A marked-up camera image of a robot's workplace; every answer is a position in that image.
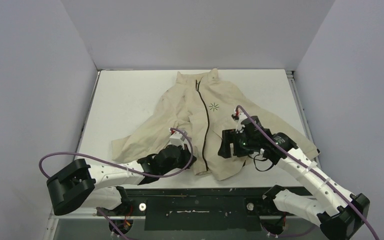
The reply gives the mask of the beige zip jacket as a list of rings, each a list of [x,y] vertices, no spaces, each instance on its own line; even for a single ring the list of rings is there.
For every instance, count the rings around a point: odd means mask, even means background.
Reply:
[[[131,135],[112,141],[112,160],[130,163],[157,153],[168,144],[169,129],[176,128],[186,131],[191,139],[196,157],[192,169],[196,175],[212,173],[218,181],[230,178],[240,172],[246,159],[226,159],[218,155],[218,150],[223,130],[236,127],[232,113],[238,105],[258,116],[272,133],[285,133],[310,159],[318,156],[317,147],[306,136],[252,102],[235,84],[220,79],[217,69],[212,69],[200,74],[178,73],[174,86],[160,97],[153,115]]]

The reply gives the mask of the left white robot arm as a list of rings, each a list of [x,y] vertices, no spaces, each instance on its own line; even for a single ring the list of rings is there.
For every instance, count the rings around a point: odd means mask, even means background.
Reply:
[[[53,213],[63,216],[79,208],[104,208],[123,215],[131,206],[122,185],[145,185],[158,181],[175,169],[189,169],[197,158],[186,145],[168,145],[137,161],[88,164],[79,158],[48,177]]]

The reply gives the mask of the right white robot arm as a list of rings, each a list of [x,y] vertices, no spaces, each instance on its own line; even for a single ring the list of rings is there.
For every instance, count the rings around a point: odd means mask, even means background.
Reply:
[[[286,212],[320,228],[329,240],[349,240],[364,224],[370,200],[353,194],[328,177],[315,161],[283,132],[271,133],[259,118],[240,112],[231,118],[236,127],[222,130],[218,155],[225,159],[258,153],[264,159],[297,180],[314,199],[274,185],[263,195],[263,207],[269,214]]]

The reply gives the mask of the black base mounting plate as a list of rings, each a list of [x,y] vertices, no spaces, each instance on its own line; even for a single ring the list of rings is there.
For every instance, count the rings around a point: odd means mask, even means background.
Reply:
[[[124,189],[127,201],[101,215],[144,220],[146,231],[259,231],[261,225],[281,228],[287,213],[263,199],[267,187]]]

